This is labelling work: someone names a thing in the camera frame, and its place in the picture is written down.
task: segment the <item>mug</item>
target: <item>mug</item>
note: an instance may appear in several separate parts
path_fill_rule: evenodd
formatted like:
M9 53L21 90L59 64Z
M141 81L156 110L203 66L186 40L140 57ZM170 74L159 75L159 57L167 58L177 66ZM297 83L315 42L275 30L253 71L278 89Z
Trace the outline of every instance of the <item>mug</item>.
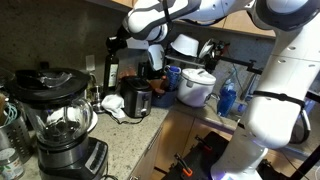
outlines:
M220 100L217 104L218 116L227 117L229 111L237 98L237 92L226 88L220 91Z
M181 68L177 66L165 66L164 71L168 79L167 91L174 91L178 87L180 80Z

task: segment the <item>blender base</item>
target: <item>blender base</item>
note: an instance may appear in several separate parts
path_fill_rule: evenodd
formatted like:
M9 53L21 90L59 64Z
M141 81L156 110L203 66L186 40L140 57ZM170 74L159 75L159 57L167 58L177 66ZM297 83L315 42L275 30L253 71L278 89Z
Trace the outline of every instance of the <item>blender base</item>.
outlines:
M61 168L47 168L39 164L42 180L98 180L108 160L108 144L89 137L88 152L77 162Z

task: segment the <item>black blender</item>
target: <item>black blender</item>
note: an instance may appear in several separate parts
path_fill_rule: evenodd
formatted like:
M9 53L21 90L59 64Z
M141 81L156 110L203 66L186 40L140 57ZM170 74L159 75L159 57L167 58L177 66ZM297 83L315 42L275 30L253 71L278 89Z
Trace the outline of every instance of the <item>black blender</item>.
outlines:
M66 68L20 70L6 84L36 132L43 180L100 179L108 145L88 137L92 107L83 98L90 77Z

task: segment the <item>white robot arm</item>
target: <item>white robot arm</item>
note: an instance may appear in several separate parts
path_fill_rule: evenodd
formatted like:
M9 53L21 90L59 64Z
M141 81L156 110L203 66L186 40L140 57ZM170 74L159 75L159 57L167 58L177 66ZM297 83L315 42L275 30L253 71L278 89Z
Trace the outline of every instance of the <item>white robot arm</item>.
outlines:
M287 145L304 97L320 70L319 0L139 0L123 21L140 40L161 41L177 19L216 20L246 9L253 23L276 33L274 49L256 92L213 179L261 179L256 168L268 148Z

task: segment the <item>pot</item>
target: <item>pot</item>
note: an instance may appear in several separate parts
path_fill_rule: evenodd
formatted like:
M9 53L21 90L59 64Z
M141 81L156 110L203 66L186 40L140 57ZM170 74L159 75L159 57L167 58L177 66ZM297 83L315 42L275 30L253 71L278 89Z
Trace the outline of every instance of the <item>pot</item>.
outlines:
M210 98L216 78L204 69L183 69L177 98L191 107L204 107Z

